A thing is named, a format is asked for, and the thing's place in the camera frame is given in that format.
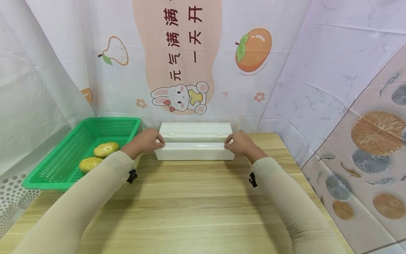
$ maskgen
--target beige sleeve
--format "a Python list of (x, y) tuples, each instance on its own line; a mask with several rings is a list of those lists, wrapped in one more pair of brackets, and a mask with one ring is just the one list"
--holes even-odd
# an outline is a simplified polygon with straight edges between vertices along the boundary
[(99, 209), (128, 179), (134, 161), (117, 151), (64, 193), (27, 233), (15, 254), (73, 254)]
[(345, 253), (313, 201), (274, 159), (257, 160), (253, 172), (258, 188), (276, 206), (295, 254)]

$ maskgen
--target black wrist strap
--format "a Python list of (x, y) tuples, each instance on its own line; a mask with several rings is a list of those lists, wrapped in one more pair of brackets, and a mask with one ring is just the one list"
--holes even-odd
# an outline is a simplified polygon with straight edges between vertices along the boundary
[(257, 182), (255, 181), (254, 172), (252, 172), (252, 173), (250, 174), (250, 179), (249, 179), (249, 181), (250, 181), (250, 183), (252, 184), (252, 186), (253, 186), (254, 188), (258, 186), (258, 185), (257, 185)]
[(130, 174), (129, 178), (127, 179), (127, 182), (132, 183), (135, 179), (137, 179), (137, 171), (135, 169), (131, 170), (128, 172)]

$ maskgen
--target right hand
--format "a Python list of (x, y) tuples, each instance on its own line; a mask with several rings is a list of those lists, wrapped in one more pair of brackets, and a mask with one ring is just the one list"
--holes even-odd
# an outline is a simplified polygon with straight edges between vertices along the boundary
[(230, 134), (224, 141), (224, 147), (235, 155), (247, 157), (251, 164), (254, 164), (255, 161), (261, 158), (267, 157), (266, 153), (255, 145), (254, 141), (242, 130)]

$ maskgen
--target basket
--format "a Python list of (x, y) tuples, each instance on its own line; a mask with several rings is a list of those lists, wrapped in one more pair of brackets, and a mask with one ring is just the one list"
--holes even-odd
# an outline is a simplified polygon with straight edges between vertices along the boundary
[(132, 140), (141, 123), (139, 118), (100, 117), (81, 121), (26, 177), (26, 189), (66, 191), (84, 176), (82, 159), (94, 156), (99, 144), (117, 142), (120, 147)]

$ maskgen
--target cartoon rabbit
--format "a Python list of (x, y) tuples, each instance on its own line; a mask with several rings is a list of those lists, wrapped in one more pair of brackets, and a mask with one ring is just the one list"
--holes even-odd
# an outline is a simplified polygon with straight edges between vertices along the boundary
[(157, 106), (168, 106), (170, 112), (175, 110), (193, 110), (198, 115), (206, 112), (206, 93), (209, 86), (200, 81), (196, 85), (179, 84), (173, 87), (162, 87), (151, 93), (152, 103)]

